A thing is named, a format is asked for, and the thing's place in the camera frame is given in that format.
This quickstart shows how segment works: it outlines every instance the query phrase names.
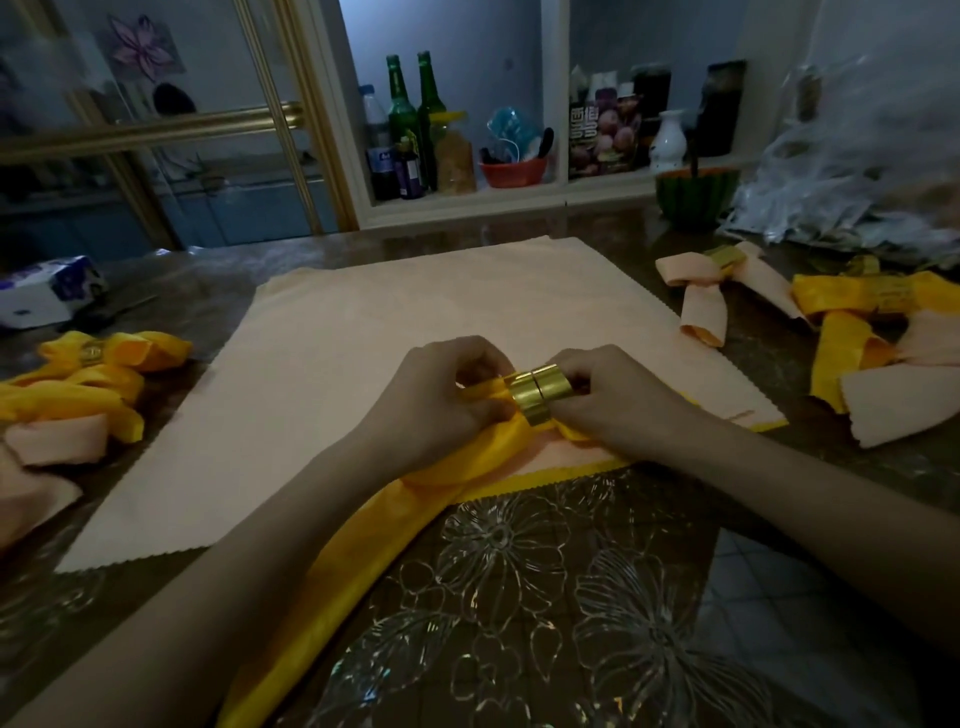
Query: pink flower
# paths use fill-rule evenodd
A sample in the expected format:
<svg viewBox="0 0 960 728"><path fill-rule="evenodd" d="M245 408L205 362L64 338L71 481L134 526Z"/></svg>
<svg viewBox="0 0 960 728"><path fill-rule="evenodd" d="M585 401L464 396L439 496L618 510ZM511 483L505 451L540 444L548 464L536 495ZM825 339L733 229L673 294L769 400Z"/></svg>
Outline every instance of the pink flower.
<svg viewBox="0 0 960 728"><path fill-rule="evenodd" d="M121 43L113 51L115 60L131 68L139 68L153 82L161 66L176 62L169 52L160 47L154 21L146 15L140 15L136 30L113 15L109 15L108 20Z"/></svg>

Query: glossy table surface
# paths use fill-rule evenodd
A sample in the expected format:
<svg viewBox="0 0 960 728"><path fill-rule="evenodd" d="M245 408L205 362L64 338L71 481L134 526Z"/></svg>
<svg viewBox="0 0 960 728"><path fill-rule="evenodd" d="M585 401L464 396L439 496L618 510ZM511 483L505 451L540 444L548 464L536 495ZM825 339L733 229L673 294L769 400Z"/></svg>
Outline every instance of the glossy table surface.
<svg viewBox="0 0 960 728"><path fill-rule="evenodd" d="M196 361L150 376L139 407L146 441L113 449L97 466L64 469L84 498L4 556L0 719L200 553L52 573L228 340L258 284L302 266L545 234L581 238L678 312L682 292L660 281L654 260L722 242L670 231L655 207L637 202L107 266L118 304L159 295L116 330L169 331L194 342ZM788 276L840 263L789 245L767 259ZM740 286L725 296L723 353L790 421L765 436L960 513L960 422L860 449L845 418L805 395L815 332ZM0 374L33 368L36 344L55 335L45 328L0 339ZM442 514L270 724L933 725L956 674L762 519L702 483L638 465Z"/></svg>

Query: clear plastic bag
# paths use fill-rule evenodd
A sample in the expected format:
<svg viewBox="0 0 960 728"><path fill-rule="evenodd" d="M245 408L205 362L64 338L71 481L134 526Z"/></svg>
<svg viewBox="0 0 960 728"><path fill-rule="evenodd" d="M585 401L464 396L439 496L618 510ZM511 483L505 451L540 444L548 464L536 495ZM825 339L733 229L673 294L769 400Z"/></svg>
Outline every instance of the clear plastic bag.
<svg viewBox="0 0 960 728"><path fill-rule="evenodd" d="M814 85L809 69L794 79L797 114L737 191L724 230L908 264L960 258L960 8L927 5Z"/></svg>

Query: red plastic bowl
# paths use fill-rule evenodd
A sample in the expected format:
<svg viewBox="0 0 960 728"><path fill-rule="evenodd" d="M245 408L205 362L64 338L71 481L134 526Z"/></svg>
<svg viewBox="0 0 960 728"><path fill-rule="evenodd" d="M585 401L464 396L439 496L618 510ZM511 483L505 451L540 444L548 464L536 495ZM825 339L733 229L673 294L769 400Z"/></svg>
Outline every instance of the red plastic bowl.
<svg viewBox="0 0 960 728"><path fill-rule="evenodd" d="M480 171L491 187L529 187L540 184L546 172L546 158L519 161L516 164L481 164Z"/></svg>

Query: green bottle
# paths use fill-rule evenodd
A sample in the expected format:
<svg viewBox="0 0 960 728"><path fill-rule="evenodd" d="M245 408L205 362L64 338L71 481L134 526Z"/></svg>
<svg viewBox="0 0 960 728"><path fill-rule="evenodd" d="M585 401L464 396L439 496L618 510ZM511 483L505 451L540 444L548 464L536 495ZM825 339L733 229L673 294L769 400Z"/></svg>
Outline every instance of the green bottle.
<svg viewBox="0 0 960 728"><path fill-rule="evenodd" d="M430 51L417 53L420 62L420 135L423 137L423 174L430 189L437 191L437 158L433 154L433 142L430 141L430 114L446 111L444 102L437 93L437 81L433 77L433 65L430 63Z"/></svg>
<svg viewBox="0 0 960 728"><path fill-rule="evenodd" d="M390 98L393 100L390 113L387 114L390 121L390 137L395 145L410 145L410 151L417 155L422 179L423 136L417 110L407 98L407 85L403 82L399 56L387 56L387 71L390 73Z"/></svg>

